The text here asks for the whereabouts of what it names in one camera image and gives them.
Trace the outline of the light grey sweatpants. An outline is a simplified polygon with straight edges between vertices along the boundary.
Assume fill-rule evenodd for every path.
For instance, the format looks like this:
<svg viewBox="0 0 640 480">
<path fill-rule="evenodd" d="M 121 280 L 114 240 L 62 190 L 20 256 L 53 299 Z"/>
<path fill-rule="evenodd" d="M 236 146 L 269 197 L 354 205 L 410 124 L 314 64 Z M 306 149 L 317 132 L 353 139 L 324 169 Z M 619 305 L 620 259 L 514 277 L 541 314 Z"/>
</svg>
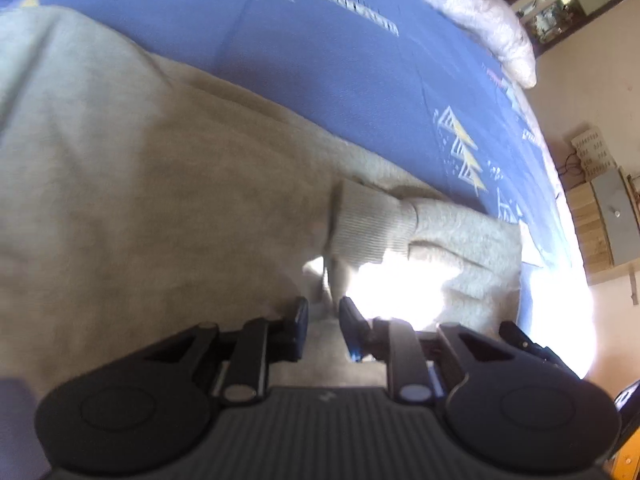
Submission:
<svg viewBox="0 0 640 480">
<path fill-rule="evenodd" d="M 278 386 L 366 386 L 338 300 L 488 336 L 518 315 L 517 226 L 72 10 L 1 15 L 1 373 L 45 394 L 201 322 L 310 303 Z"/>
</svg>

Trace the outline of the blue patterned bed sheet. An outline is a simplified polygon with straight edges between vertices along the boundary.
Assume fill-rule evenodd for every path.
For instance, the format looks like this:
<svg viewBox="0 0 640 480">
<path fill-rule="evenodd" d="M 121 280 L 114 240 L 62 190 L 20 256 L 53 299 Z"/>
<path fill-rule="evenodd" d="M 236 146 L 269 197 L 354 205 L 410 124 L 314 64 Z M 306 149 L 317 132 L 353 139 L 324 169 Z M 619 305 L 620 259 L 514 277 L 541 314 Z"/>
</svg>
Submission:
<svg viewBox="0 0 640 480">
<path fill-rule="evenodd" d="M 23 0 L 1 0 L 13 10 Z M 518 86 L 419 0 L 42 0 L 85 13 L 179 66 L 289 107 L 396 162 L 458 204 L 518 223 L 533 247 L 518 316 L 575 237 L 547 145 Z M 426 408 L 380 389 L 280 388 L 224 408 L 176 479 L 500 479 Z"/>
</svg>

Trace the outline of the white floral quilt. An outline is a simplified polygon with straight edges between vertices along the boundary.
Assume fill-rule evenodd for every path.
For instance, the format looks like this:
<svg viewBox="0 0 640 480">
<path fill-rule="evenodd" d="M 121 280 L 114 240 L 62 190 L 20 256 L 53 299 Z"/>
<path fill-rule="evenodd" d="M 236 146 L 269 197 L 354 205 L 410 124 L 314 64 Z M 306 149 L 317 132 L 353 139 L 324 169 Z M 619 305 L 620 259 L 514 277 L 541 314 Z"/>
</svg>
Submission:
<svg viewBox="0 0 640 480">
<path fill-rule="evenodd" d="M 472 32 L 521 87 L 536 86 L 536 58 L 525 28 L 504 0 L 423 0 Z"/>
</svg>

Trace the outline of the white perforated wall box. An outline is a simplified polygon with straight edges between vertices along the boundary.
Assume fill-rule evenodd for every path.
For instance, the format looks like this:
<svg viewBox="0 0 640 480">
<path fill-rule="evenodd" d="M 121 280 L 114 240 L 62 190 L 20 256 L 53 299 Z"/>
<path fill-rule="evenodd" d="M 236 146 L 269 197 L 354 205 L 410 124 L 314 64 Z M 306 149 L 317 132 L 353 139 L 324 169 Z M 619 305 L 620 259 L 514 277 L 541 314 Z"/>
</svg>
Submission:
<svg viewBox="0 0 640 480">
<path fill-rule="evenodd" d="M 608 149 L 604 135 L 597 127 L 576 134 L 570 139 L 587 182 L 616 169 L 616 161 Z"/>
</svg>

